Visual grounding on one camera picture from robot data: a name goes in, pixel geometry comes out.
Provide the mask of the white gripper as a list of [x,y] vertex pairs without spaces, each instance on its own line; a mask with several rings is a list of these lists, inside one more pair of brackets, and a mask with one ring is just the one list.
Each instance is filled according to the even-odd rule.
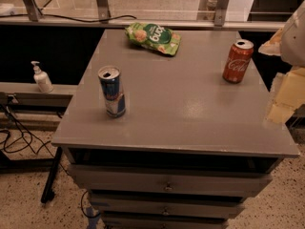
[[[280,56],[293,65],[305,66],[305,1],[258,51],[265,55]],[[291,68],[277,73],[270,90],[266,118],[284,124],[305,103],[305,69]]]

